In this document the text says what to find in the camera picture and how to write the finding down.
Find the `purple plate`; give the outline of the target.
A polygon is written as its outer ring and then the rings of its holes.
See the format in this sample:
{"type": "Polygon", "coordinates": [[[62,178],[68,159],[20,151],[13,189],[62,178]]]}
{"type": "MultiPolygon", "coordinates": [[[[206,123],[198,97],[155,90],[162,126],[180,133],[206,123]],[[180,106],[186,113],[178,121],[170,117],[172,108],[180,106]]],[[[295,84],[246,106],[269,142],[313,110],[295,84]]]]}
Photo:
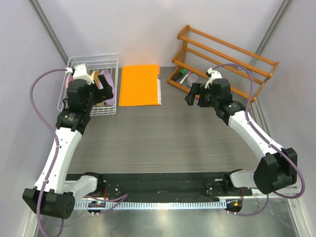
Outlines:
{"type": "Polygon", "coordinates": [[[107,83],[109,84],[109,86],[111,86],[111,88],[112,88],[112,93],[113,93],[113,98],[112,98],[112,99],[107,99],[107,100],[105,100],[105,103],[106,103],[107,105],[109,105],[109,106],[113,106],[114,103],[115,103],[115,95],[116,95],[116,93],[115,93],[114,81],[113,81],[113,79],[112,79],[111,74],[110,74],[109,71],[103,70],[103,71],[102,71],[102,75],[105,77],[105,79],[106,79],[107,83]]]}

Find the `yellow plate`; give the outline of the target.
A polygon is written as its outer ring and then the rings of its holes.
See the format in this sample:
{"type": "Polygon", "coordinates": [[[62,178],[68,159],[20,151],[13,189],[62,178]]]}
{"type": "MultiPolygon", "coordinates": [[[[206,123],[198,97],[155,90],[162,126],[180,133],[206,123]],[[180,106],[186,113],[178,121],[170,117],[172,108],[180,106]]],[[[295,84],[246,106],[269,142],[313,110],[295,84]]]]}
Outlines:
{"type": "Polygon", "coordinates": [[[93,73],[91,74],[91,78],[94,80],[94,82],[97,85],[98,89],[102,89],[103,86],[100,83],[100,80],[98,78],[99,75],[101,75],[101,73],[98,70],[93,71],[93,73]]]}

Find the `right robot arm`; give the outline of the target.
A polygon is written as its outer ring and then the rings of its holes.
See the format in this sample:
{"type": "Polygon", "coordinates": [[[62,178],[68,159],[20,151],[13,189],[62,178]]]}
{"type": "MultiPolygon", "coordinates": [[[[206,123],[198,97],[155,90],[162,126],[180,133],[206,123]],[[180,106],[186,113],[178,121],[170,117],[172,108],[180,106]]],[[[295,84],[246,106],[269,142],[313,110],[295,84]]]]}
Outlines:
{"type": "Polygon", "coordinates": [[[257,188],[270,194],[297,182],[297,153],[275,143],[245,111],[241,102],[233,100],[231,86],[227,79],[215,79],[207,84],[193,83],[185,101],[193,105],[199,96],[198,106],[212,107],[216,116],[233,129],[251,148],[259,163],[254,171],[236,170],[223,182],[223,189],[229,195],[241,188],[257,188]]]}

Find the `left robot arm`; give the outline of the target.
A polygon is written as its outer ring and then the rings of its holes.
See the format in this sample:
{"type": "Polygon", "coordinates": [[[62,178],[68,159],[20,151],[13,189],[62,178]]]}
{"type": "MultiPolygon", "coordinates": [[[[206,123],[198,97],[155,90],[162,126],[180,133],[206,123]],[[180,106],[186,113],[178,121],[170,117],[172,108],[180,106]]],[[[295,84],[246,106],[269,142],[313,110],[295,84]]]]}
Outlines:
{"type": "Polygon", "coordinates": [[[36,184],[22,194],[35,214],[68,219],[77,200],[87,195],[100,197],[105,191],[102,175],[94,172],[86,172],[74,183],[65,185],[71,159],[90,121],[93,106],[114,97],[114,86],[106,77],[100,74],[97,78],[101,88],[84,79],[74,79],[68,85],[64,99],[68,106],[57,117],[57,140],[36,184]]]}

